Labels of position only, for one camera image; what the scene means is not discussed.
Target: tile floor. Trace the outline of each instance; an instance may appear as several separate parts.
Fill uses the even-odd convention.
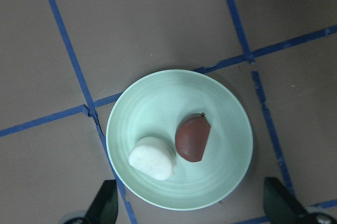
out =
[[[226,0],[56,0],[94,101],[149,73],[210,67],[243,54]],[[337,24],[336,0],[235,0],[251,50]],[[58,223],[86,210],[113,178],[94,120],[83,113],[6,129],[86,104],[48,0],[0,0],[0,215]],[[234,223],[264,216],[262,181],[282,179],[252,70],[258,70],[298,199],[337,199],[337,35],[207,73],[243,104],[254,153],[240,185],[212,206],[171,211],[130,191],[139,224]],[[96,107],[105,133],[114,103]],[[122,196],[117,223],[130,223]],[[329,208],[337,217],[337,203]]]

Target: blue tape line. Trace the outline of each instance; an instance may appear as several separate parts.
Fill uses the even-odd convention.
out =
[[[321,202],[321,203],[318,203],[318,204],[313,204],[311,206],[312,207],[321,207],[321,208],[337,207],[337,199],[328,200],[328,201]]]
[[[97,129],[98,135],[100,137],[100,140],[101,140],[101,143],[102,143],[105,155],[106,155],[106,157],[108,159],[108,163],[110,165],[111,171],[112,171],[112,173],[113,173],[113,175],[114,175],[114,177],[116,179],[117,187],[118,187],[118,189],[119,189],[119,191],[121,193],[121,196],[122,196],[122,199],[123,199],[123,203],[124,203],[127,215],[128,215],[128,217],[130,219],[130,222],[131,222],[131,224],[137,224],[137,219],[136,219],[136,216],[135,216],[135,214],[133,212],[132,206],[131,206],[130,202],[128,202],[126,200],[126,198],[125,198],[126,197],[125,187],[124,187],[122,181],[120,180],[120,178],[117,176],[114,168],[112,167],[112,165],[111,165],[111,163],[109,161],[109,157],[108,157],[108,153],[107,153],[107,148],[106,148],[106,139],[105,139],[105,136],[103,135],[102,130],[101,130],[101,128],[100,128],[99,125],[96,125],[96,129]]]
[[[291,179],[290,179],[290,175],[289,175],[289,172],[288,172],[288,169],[286,167],[286,163],[285,163],[285,160],[284,160],[284,157],[283,157],[283,153],[282,153],[281,145],[280,145],[280,142],[279,142],[279,138],[278,138],[277,133],[276,133],[274,122],[273,122],[272,116],[270,114],[270,111],[265,104],[266,98],[265,98],[265,95],[264,95],[264,91],[263,91],[261,79],[260,79],[260,76],[259,76],[259,72],[253,71],[252,76],[253,76],[253,79],[255,81],[256,94],[257,94],[257,96],[259,98],[259,101],[261,103],[263,116],[264,116],[264,119],[265,119],[265,122],[266,122],[266,125],[267,125],[267,129],[268,129],[270,139],[271,139],[273,147],[274,147],[274,151],[275,151],[277,160],[279,161],[279,166],[280,166],[280,169],[281,169],[281,174],[282,174],[283,180],[285,182],[285,186],[287,187],[288,191],[292,195],[295,195],[293,185],[292,185],[292,182],[291,182]]]
[[[73,45],[72,45],[72,43],[69,39],[68,32],[67,32],[67,30],[65,28],[65,25],[63,23],[60,11],[58,10],[56,0],[48,0],[48,1],[49,1],[50,6],[51,6],[55,21],[57,23],[58,30],[60,31],[63,43],[65,45],[65,48],[66,48],[67,52],[68,52],[69,59],[70,59],[72,65],[73,65],[77,80],[78,80],[78,82],[80,84],[80,87],[82,89],[82,93],[84,95],[84,98],[85,98],[85,100],[88,104],[88,107],[90,109],[92,117],[95,120],[95,123],[98,125],[99,124],[98,116],[97,116],[97,113],[96,113],[96,110],[95,110],[93,99],[90,95],[88,86],[85,82],[82,70],[81,70],[80,65],[78,63],[78,60],[76,58],[76,54],[74,52]]]
[[[236,57],[231,57],[222,61],[219,61],[216,65],[209,67],[209,68],[205,68],[205,67],[200,67],[197,69],[194,69],[192,71],[197,72],[197,73],[201,73],[201,74],[206,74],[206,73],[210,73],[213,72],[215,70],[219,70],[231,65],[235,65],[238,63],[242,63],[246,61],[246,58],[244,56],[236,56]]]
[[[94,105],[95,105],[95,107],[101,107],[101,106],[107,105],[109,103],[116,102],[121,95],[122,95],[122,93],[119,93],[119,94],[114,94],[114,95],[105,97],[103,99],[99,99],[99,100],[94,102]]]
[[[84,113],[86,115],[89,115],[88,107],[86,107],[85,105],[80,105],[80,106],[73,107],[73,108],[70,108],[70,109],[67,109],[61,112],[54,113],[52,115],[47,115],[47,116],[44,116],[44,117],[41,117],[35,120],[31,120],[26,123],[16,125],[14,127],[0,130],[0,137],[13,134],[13,133],[25,130],[25,129],[29,129],[29,128],[32,128],[32,127],[35,127],[41,124],[49,123],[51,121],[58,120],[64,117],[79,114],[79,113]]]
[[[337,33],[337,25],[324,28],[321,30],[317,30],[315,32],[308,33],[302,36],[298,36],[298,37],[295,37],[295,38],[292,38],[292,39],[289,39],[289,40],[286,40],[286,41],[283,41],[277,44],[273,44],[273,45],[270,45],[270,46],[267,46],[261,49],[257,49],[253,51],[253,54],[255,58],[261,57],[266,54],[270,54],[273,52],[277,52],[279,50],[287,49],[287,48],[290,48],[290,47],[293,47],[299,44],[307,43],[307,42],[313,41],[318,38],[330,36],[335,33]]]
[[[258,217],[258,218],[254,218],[250,220],[236,222],[234,224],[261,224],[261,223],[265,223],[268,221],[269,221],[268,218],[266,216],[263,216],[263,217]]]
[[[232,19],[233,19],[233,23],[235,26],[235,30],[237,33],[237,37],[240,41],[240,44],[242,46],[243,49],[243,55],[246,58],[246,60],[248,60],[250,63],[254,62],[254,55],[251,54],[251,51],[249,49],[249,45],[248,45],[248,41],[246,38],[246,35],[244,33],[243,27],[242,27],[242,23],[240,20],[240,16],[239,16],[239,12],[237,11],[236,5],[235,5],[235,1],[234,0],[227,0],[227,4],[228,4],[228,8],[230,10]]]

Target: light green bowl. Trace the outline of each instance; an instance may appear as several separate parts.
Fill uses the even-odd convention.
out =
[[[130,151],[145,136],[160,137],[175,150],[179,122],[202,112],[211,131],[200,162],[176,153],[174,174],[164,181],[128,164]],[[217,81],[189,70],[164,70],[132,84],[111,111],[106,143],[111,164],[128,189],[172,210],[199,209],[223,199],[244,177],[253,151],[251,126],[239,101]]]

